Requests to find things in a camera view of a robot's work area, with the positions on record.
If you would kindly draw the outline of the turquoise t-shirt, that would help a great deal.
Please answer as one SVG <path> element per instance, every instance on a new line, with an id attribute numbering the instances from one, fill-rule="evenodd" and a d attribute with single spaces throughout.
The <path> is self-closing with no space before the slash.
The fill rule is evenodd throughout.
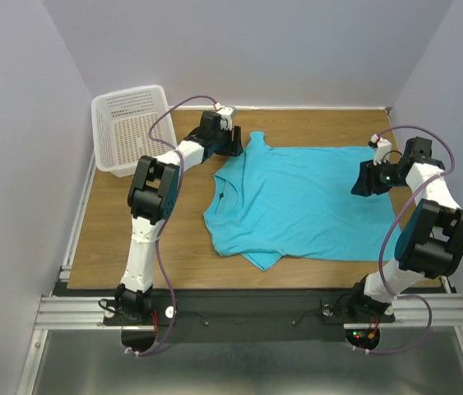
<path id="1" fill-rule="evenodd" d="M 370 148 L 271 147 L 252 132 L 243 153 L 215 173 L 203 214 L 215 251 L 243 255 L 262 271 L 284 256 L 375 262 L 392 258 L 399 229 L 388 194 L 351 192 Z"/>

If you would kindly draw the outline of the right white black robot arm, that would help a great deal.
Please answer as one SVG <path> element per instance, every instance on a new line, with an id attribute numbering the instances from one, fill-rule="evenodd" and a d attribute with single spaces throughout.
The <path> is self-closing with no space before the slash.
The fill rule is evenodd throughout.
<path id="1" fill-rule="evenodd" d="M 346 301 L 354 320 L 381 318 L 391 313 L 394 297 L 424 279 L 453 274 L 463 257 L 463 209 L 445 180 L 449 173 L 432 157 L 432 142 L 414 137 L 405 144 L 398 162 L 389 160 L 391 143 L 374 135 L 371 160 L 359 166 L 353 195 L 380 195 L 394 187 L 408 187 L 415 209 L 401 231 L 389 261 L 356 283 Z"/>

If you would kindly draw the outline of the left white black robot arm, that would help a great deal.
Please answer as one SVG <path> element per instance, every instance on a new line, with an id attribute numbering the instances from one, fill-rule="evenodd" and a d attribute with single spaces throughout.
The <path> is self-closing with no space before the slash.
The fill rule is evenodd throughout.
<path id="1" fill-rule="evenodd" d="M 241 128 L 234 125 L 236 113 L 235 107 L 221 105 L 204 111 L 199 124 L 178 146 L 148 132 L 153 142 L 169 151 L 139 159 L 127 195 L 131 242 L 112 310 L 131 323 L 141 324 L 150 317 L 156 243 L 173 213 L 184 172 L 213 155 L 239 156 L 243 152 Z"/>

